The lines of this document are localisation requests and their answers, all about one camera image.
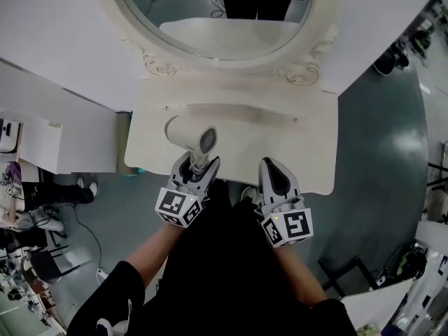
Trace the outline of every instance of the oval mirror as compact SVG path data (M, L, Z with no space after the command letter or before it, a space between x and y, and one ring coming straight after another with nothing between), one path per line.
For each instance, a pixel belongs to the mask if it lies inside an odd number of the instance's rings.
M213 60L263 57L300 31L313 0L125 0L161 39Z

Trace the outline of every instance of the white vanity table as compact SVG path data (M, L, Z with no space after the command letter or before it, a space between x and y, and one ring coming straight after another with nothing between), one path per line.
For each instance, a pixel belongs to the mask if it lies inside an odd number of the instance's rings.
M169 174L182 151L165 123L190 115L218 129L219 177L258 184L258 163L271 157L302 192L331 193L337 97L321 91L319 59L336 39L337 0L310 0L297 22L192 17L159 27L133 0L100 1L147 70L127 165Z

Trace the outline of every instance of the black pants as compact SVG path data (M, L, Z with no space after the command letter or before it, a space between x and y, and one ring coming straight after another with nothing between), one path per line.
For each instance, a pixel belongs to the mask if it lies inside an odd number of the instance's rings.
M295 302L294 294L249 198L234 207L227 185L216 180L210 202L169 254L160 289L148 307L179 300L224 300L244 295ZM270 292L263 292L269 284Z
M88 204L93 200L89 188L54 183L22 183L25 211L53 203Z
M285 20L291 0L224 0L228 19Z

